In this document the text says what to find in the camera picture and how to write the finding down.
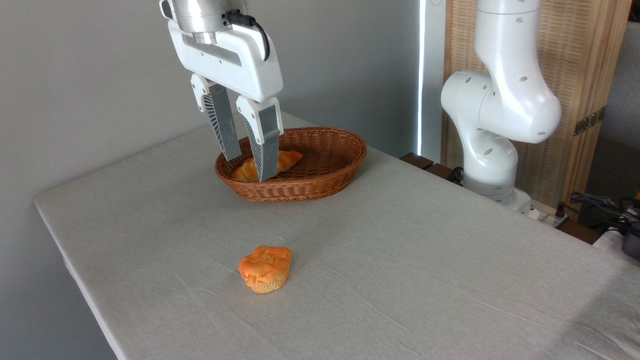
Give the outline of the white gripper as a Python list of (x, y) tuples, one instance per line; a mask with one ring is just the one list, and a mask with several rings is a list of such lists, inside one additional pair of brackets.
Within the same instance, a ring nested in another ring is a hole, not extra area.
[(218, 31), (215, 44), (197, 43), (173, 20), (167, 27), (181, 64), (194, 73), (190, 84), (195, 100), (208, 117), (225, 159), (242, 155), (228, 88), (243, 95), (236, 106), (245, 118), (259, 182), (276, 176), (284, 126), (275, 97), (282, 91), (283, 81), (274, 45), (265, 60), (262, 34), (253, 27), (232, 25)]

